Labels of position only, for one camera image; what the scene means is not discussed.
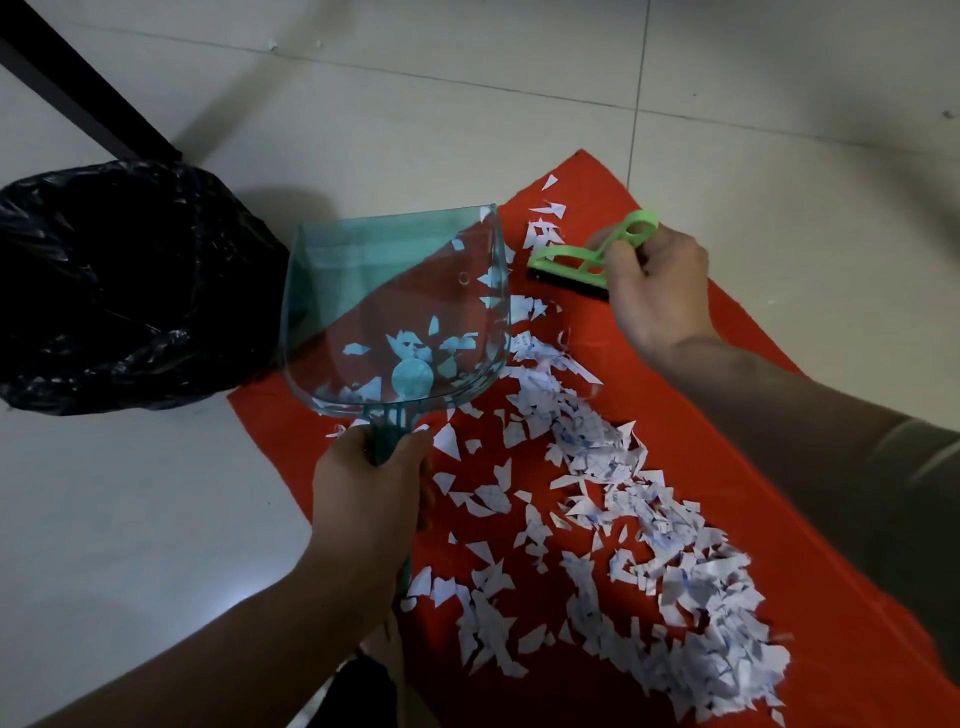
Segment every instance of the red mat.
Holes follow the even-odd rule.
[[[571,355],[605,382],[591,400],[593,408],[615,425],[636,420],[635,432],[650,450],[645,467],[663,469],[667,485],[677,489],[678,498],[700,501],[708,524],[723,528],[734,546],[753,557],[750,574],[767,597],[759,617],[772,625],[773,634],[793,636],[785,643],[792,662],[778,688],[787,705],[781,709],[787,724],[956,725],[958,691],[939,669],[930,640],[917,623],[855,572],[697,410],[640,363],[616,330],[606,303],[523,276],[526,254],[520,248],[527,222],[535,214],[529,207],[542,206],[545,200],[566,204],[562,236],[572,244],[582,244],[593,232],[637,207],[627,190],[586,152],[578,152],[553,174],[559,181],[549,190],[540,191],[544,176],[499,209],[507,243],[517,250],[512,292],[563,308],[557,313],[551,306],[546,317],[518,324],[514,333],[529,328],[551,342],[561,330],[569,329]],[[437,278],[430,275],[431,265],[428,259],[388,288],[409,291],[427,281],[434,284]],[[714,284],[709,293],[713,322],[725,339],[786,370],[799,371],[736,302]],[[349,327],[348,316],[342,320],[345,327]],[[561,377],[568,386],[586,393],[581,379],[566,378],[566,373]],[[474,403],[486,412],[480,420],[458,410],[453,424],[463,461],[434,450],[433,465],[437,471],[455,473],[454,490],[465,491],[493,483],[493,465],[511,457],[514,489],[531,491],[534,504],[546,514],[560,498],[547,484],[561,473],[543,460],[548,438],[507,451],[500,421],[492,413],[497,408],[511,409],[504,398],[516,390],[513,379],[496,382]],[[331,442],[324,436],[337,421],[318,417],[296,401],[278,373],[240,388],[229,399],[309,517],[314,464]],[[445,419],[439,417],[437,422]],[[469,438],[483,441],[474,455],[463,446]],[[556,634],[573,592],[572,582],[559,566],[560,552],[586,553],[591,535],[577,527],[555,529],[547,539],[549,572],[540,575],[531,565],[532,557],[522,548],[513,548],[514,537],[525,523],[522,503],[512,500],[509,514],[477,519],[438,494],[434,527],[420,534],[414,545],[414,573],[431,565],[435,576],[455,576],[472,586],[470,571],[484,564],[463,544],[487,541],[496,559],[506,557],[505,571],[516,582],[515,591],[501,592],[496,598],[502,614],[517,617],[512,637],[544,622]],[[645,546],[633,540],[635,529],[632,524],[626,545],[640,554]],[[460,542],[456,546],[447,542],[451,531]],[[629,634],[630,615],[640,615],[644,640],[649,640],[651,625],[660,623],[654,599],[606,578],[607,562],[617,546],[615,538],[604,539],[603,550],[594,554],[601,609],[621,634]],[[640,561],[649,558],[640,555]],[[523,679],[505,677],[494,662],[468,676],[460,664],[454,623],[461,612],[455,598],[438,609],[422,598],[401,617],[408,678],[444,726],[616,725],[621,720],[630,725],[675,724],[665,695],[646,697],[631,677],[609,662],[590,657],[579,646],[557,643],[519,656],[530,669]],[[515,650],[516,644],[511,642],[510,647]],[[692,717],[684,723],[692,724]],[[756,712],[715,718],[711,724],[773,725],[762,706]]]

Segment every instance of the white tile floor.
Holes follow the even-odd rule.
[[[34,5],[281,237],[503,201],[585,147],[809,374],[960,426],[956,3]],[[0,183],[106,159],[0,70]],[[0,473],[0,728],[187,634],[306,538],[223,397],[2,412]]]

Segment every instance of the transparent green dustpan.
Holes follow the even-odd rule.
[[[510,344],[496,206],[300,225],[281,368],[312,409],[373,425],[374,464],[426,412],[496,380]]]

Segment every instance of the black metal leg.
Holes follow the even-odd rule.
[[[0,63],[120,159],[181,154],[25,0],[0,7]]]

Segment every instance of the hand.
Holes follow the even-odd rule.
[[[597,233],[588,245],[606,234]],[[660,225],[638,250],[614,240],[606,259],[613,317],[649,366],[661,371],[684,341],[719,338],[707,303],[707,251],[692,237]]]
[[[370,612],[364,620],[373,627],[390,609],[421,511],[432,504],[420,475],[433,439],[406,435],[375,467],[366,453],[370,437],[369,427],[351,427],[317,463],[313,535],[296,570],[336,584],[351,608]]]

